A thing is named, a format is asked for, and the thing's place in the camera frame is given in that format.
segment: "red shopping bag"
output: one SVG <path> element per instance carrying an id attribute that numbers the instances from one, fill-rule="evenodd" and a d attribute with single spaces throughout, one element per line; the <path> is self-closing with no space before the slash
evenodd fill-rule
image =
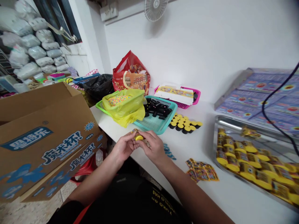
<path id="1" fill-rule="evenodd" d="M 132 51 L 113 69 L 112 81 L 115 91 L 131 88 L 144 90 L 145 96 L 149 93 L 150 74 Z"/>

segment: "metal tray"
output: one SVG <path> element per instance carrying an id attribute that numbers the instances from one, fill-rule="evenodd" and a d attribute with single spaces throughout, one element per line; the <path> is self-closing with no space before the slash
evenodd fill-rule
<path id="1" fill-rule="evenodd" d="M 252 139 L 252 138 L 245 138 L 240 136 L 241 130 L 244 126 L 247 126 L 250 129 L 256 130 L 261 137 L 259 139 Z M 215 117 L 215 130 L 214 130 L 214 144 L 213 144 L 213 161 L 215 164 L 222 169 L 223 171 L 233 175 L 235 178 L 243 181 L 244 183 L 250 185 L 254 189 L 263 192 L 265 195 L 273 198 L 274 200 L 278 201 L 279 203 L 287 206 L 288 208 L 294 210 L 295 212 L 299 213 L 299 208 L 293 206 L 284 200 L 272 195 L 270 192 L 258 187 L 257 185 L 251 183 L 250 181 L 244 179 L 241 176 L 238 176 L 228 169 L 224 168 L 218 161 L 216 160 L 216 152 L 217 152 L 217 136 L 218 136 L 218 128 L 224 128 L 226 133 L 234 138 L 237 141 L 248 140 L 251 141 L 255 147 L 257 148 L 264 148 L 271 152 L 272 155 L 278 156 L 283 162 L 299 162 L 299 157 L 297 156 L 291 141 L 286 138 L 280 132 L 276 132 L 273 130 L 269 130 L 255 124 L 250 124 L 247 122 L 239 121 L 234 118 L 230 118 L 227 116 L 218 115 Z M 299 147 L 299 139 L 295 136 L 292 136 L 295 140 L 296 144 Z"/>

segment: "yellow plastic bag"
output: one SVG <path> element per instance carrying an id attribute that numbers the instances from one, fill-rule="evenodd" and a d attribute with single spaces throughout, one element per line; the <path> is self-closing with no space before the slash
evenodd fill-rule
<path id="1" fill-rule="evenodd" d="M 103 97 L 103 107 L 116 123 L 126 128 L 128 124 L 144 118 L 143 94 L 144 90 L 139 89 L 124 89 L 120 92 L 114 92 Z M 130 96 L 130 98 L 111 106 L 108 99 L 115 96 Z"/>

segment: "red stool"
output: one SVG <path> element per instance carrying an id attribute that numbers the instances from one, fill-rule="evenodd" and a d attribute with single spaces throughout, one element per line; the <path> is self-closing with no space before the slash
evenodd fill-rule
<path id="1" fill-rule="evenodd" d="M 106 150 L 100 148 L 103 152 L 103 160 L 106 158 Z M 81 184 L 82 181 L 76 180 L 76 176 L 82 175 L 90 175 L 95 169 L 97 168 L 96 165 L 96 154 L 94 154 L 89 160 L 84 163 L 84 165 L 80 168 L 80 170 L 70 179 L 71 182 L 75 183 L 77 186 Z"/>

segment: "plastic basket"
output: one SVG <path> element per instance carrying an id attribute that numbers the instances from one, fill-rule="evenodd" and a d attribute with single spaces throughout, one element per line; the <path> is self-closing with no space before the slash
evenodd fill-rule
<path id="1" fill-rule="evenodd" d="M 171 119 L 174 116 L 174 113 L 176 112 L 178 105 L 174 102 L 171 102 L 169 100 L 165 100 L 163 98 L 159 98 L 159 97 L 155 97 L 155 96 L 145 96 L 145 98 L 152 98 L 155 99 L 165 105 L 168 105 L 168 107 L 170 109 L 172 109 L 172 112 L 167 116 L 167 118 L 165 120 L 161 120 L 159 119 L 159 116 L 153 117 L 152 114 L 149 114 L 148 117 L 145 117 L 142 121 L 137 120 L 134 122 L 134 124 L 138 127 L 141 127 L 147 131 L 149 130 L 153 130 L 157 135 L 161 135 L 165 132 L 165 130 L 167 129 L 168 125 L 170 124 Z M 98 109 L 100 109 L 101 111 L 103 111 L 105 114 L 107 114 L 108 116 L 110 116 L 110 113 L 108 113 L 104 108 L 103 108 L 103 104 L 102 101 L 98 102 L 96 104 L 96 107 Z"/>
<path id="2" fill-rule="evenodd" d="M 198 95 L 198 97 L 197 97 L 197 99 L 194 101 L 194 103 L 192 104 L 192 105 L 195 105 L 195 104 L 197 104 L 198 103 L 198 101 L 199 101 L 199 97 L 200 97 L 200 91 L 199 90 L 196 90 L 196 89 L 192 89 L 192 88 L 187 88 L 187 87 L 181 87 L 181 88 L 183 88 L 183 89 L 190 89 L 190 90 L 193 90 L 193 92 L 195 92 L 197 95 Z M 189 108 L 191 105 L 186 105 L 186 104 L 182 104 L 182 103 L 180 103 L 180 102 L 177 102 L 177 101 L 174 101 L 174 100 L 170 100 L 170 99 L 167 99 L 167 100 L 169 100 L 169 101 L 171 101 L 171 102 L 175 102 L 177 105 L 178 105 L 178 107 L 179 108 L 182 108 L 182 109 L 187 109 L 187 108 Z"/>

